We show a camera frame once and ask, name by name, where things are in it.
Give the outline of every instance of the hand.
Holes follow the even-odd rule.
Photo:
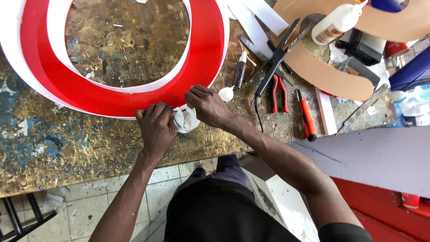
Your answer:
[[[142,153],[161,159],[178,133],[173,123],[173,107],[159,102],[149,105],[148,110],[136,110],[135,115],[142,131]]]
[[[215,128],[225,129],[236,117],[216,92],[200,84],[185,94],[185,101],[188,107],[196,108],[198,120]]]

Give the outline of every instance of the workbench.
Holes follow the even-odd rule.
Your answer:
[[[270,5],[275,1],[268,0]],[[95,81],[115,87],[152,82],[169,72],[182,55],[189,34],[189,18],[180,0],[76,0],[66,24],[65,48],[75,67]],[[227,56],[212,89],[232,85],[242,53],[238,35],[244,33],[230,20]],[[327,46],[309,45],[318,58],[329,60]],[[249,55],[257,65],[261,62]],[[247,62],[246,77],[256,69]],[[269,92],[260,98],[265,133],[284,143],[305,139],[302,115],[295,94],[309,99],[318,136],[324,136],[315,88],[296,74],[287,75],[289,113],[271,113]],[[12,69],[0,52],[0,197],[55,186],[129,174],[143,147],[136,121],[104,118],[62,107],[36,93]],[[233,113],[260,129],[251,105],[256,80],[243,84],[227,103]],[[338,129],[358,108],[352,101],[332,99]],[[349,130],[384,127],[396,121],[391,94],[375,103],[377,114],[362,115]],[[179,133],[158,167],[248,151],[235,136],[201,123],[187,134]]]

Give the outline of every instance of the red-handled pliers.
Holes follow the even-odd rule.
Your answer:
[[[287,103],[287,89],[284,86],[284,82],[282,78],[278,77],[276,74],[272,77],[272,85],[270,89],[270,105],[272,107],[272,113],[278,112],[278,105],[276,105],[276,88],[281,88],[281,94],[282,94],[282,112],[288,113],[288,103]]]

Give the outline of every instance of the tiled floor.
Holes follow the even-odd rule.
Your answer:
[[[201,162],[208,172],[216,169],[217,158],[174,165],[154,170],[139,208],[132,239],[163,210],[172,199],[176,188],[183,183]],[[37,228],[20,242],[88,242],[95,226],[114,199],[128,175],[68,186],[68,190],[55,188],[35,193],[43,214],[47,192],[64,195],[65,202],[57,208],[58,215]],[[35,223],[34,214],[27,196],[12,198],[21,223],[28,226]],[[0,228],[4,234],[13,230],[9,216],[0,202]]]

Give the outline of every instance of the white glue bottle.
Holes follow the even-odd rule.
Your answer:
[[[312,29],[313,41],[318,45],[325,45],[352,29],[357,24],[367,1],[355,5],[346,3],[337,7]]]

